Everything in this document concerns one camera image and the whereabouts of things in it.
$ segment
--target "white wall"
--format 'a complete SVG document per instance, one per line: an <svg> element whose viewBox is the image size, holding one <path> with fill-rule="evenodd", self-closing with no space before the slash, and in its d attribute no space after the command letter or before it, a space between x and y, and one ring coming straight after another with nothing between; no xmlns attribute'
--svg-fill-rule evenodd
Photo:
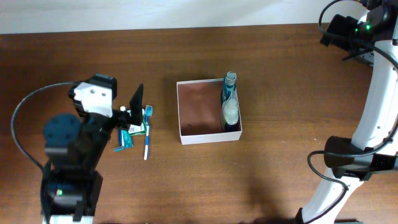
<svg viewBox="0 0 398 224"><path fill-rule="evenodd" d="M0 34L317 22L331 0L0 0ZM325 14L359 17L356 2Z"/></svg>

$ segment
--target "bottle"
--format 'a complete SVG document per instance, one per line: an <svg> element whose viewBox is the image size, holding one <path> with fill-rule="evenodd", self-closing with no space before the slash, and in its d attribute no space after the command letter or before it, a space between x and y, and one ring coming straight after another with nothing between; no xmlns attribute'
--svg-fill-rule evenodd
<svg viewBox="0 0 398 224"><path fill-rule="evenodd" d="M221 126L225 132L239 129L239 107L236 100L236 92L232 91L228 100L223 103L221 109Z"/></svg>
<svg viewBox="0 0 398 224"><path fill-rule="evenodd" d="M224 77L223 90L221 91L221 105L229 98L231 92L236 90L236 73L228 72Z"/></svg>

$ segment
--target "white box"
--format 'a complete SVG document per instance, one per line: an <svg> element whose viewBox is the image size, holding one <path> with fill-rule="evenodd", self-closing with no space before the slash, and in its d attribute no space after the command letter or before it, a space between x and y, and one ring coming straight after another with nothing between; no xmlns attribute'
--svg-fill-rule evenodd
<svg viewBox="0 0 398 224"><path fill-rule="evenodd" d="M243 131L240 109L239 131L226 133L221 127L222 87L222 78L177 82L181 144L239 140Z"/></svg>

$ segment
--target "blue toothbrush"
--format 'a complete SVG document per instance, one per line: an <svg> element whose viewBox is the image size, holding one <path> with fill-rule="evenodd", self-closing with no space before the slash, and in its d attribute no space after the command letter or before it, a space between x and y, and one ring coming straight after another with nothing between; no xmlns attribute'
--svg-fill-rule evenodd
<svg viewBox="0 0 398 224"><path fill-rule="evenodd" d="M148 159L148 152L149 152L149 124L148 124L148 117L152 116L152 106L147 105L145 107L145 126L147 128L147 133L145 136L145 151L144 151L144 160Z"/></svg>

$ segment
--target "brown wooden surface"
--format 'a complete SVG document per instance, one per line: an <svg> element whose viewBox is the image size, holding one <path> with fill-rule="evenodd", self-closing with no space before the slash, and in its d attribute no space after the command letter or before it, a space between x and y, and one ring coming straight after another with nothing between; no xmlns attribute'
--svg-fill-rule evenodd
<svg viewBox="0 0 398 224"><path fill-rule="evenodd" d="M114 153L116 132L97 166L104 177L95 223L237 223L293 217L320 179L307 154L331 135L351 137L363 112L372 69L341 62L345 52L320 45L314 24L205 29L126 30L0 36L0 219L40 223L41 173L13 143L9 120L18 102L51 83L96 72L116 77L114 107L143 83L154 107L151 154L144 137ZM182 146L176 82L238 74L241 139ZM67 87L24 105L22 144L46 161L42 129L74 113ZM323 160L315 159L323 170ZM339 218L397 223L398 176L375 175Z"/></svg>

